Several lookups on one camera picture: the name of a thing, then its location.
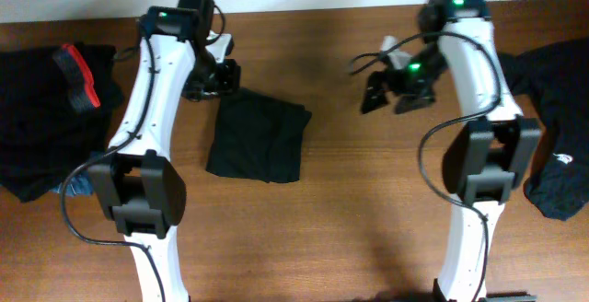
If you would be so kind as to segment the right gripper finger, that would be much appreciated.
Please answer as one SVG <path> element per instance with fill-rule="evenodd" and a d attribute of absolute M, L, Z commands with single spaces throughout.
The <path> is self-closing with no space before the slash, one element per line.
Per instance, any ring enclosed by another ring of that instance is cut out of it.
<path fill-rule="evenodd" d="M 389 104 L 386 89 L 387 75 L 385 72 L 373 72 L 366 82 L 360 111 L 367 114 L 379 110 Z"/>
<path fill-rule="evenodd" d="M 414 110 L 420 110 L 428 108 L 435 103 L 435 97 L 433 96 L 410 96 L 403 95 L 398 98 L 398 102 L 395 105 L 395 114 L 404 114 Z"/>

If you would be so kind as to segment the black t-shirt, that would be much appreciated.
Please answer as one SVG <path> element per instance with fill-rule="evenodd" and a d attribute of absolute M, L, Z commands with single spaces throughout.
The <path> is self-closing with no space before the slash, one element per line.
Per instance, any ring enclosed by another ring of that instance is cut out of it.
<path fill-rule="evenodd" d="M 242 88 L 220 100 L 206 170 L 224 178 L 296 182 L 311 118 L 302 104 Z"/>

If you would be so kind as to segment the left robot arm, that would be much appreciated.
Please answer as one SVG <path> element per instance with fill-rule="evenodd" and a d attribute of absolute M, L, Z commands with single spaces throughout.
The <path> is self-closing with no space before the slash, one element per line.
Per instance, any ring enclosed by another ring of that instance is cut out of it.
<path fill-rule="evenodd" d="M 182 99 L 229 96 L 241 68 L 231 35 L 213 31 L 214 0 L 150 6 L 138 20 L 137 74 L 121 124 L 104 157 L 87 172 L 104 216 L 130 248 L 144 301 L 188 301 L 178 230 L 186 184 L 171 160 L 172 132 Z"/>

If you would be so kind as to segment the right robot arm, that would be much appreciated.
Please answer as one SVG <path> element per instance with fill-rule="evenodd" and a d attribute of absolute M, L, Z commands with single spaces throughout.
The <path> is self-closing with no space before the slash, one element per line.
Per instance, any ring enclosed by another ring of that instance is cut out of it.
<path fill-rule="evenodd" d="M 425 46 L 416 55 L 403 52 L 402 41 L 387 36 L 373 64 L 385 69 L 367 79 L 361 112 L 398 97 L 397 114 L 434 104 L 433 85 L 450 72 L 461 116 L 434 126 L 421 139 L 419 151 L 442 129 L 461 129 L 442 159 L 444 187 L 438 189 L 417 155 L 428 187 L 451 205 L 445 260 L 429 293 L 409 301 L 534 301 L 527 292 L 491 294 L 486 288 L 493 233 L 510 195 L 522 182 L 541 130 L 514 101 L 494 47 L 491 14 L 485 0 L 428 0 L 418 15 L 418 38 Z"/>

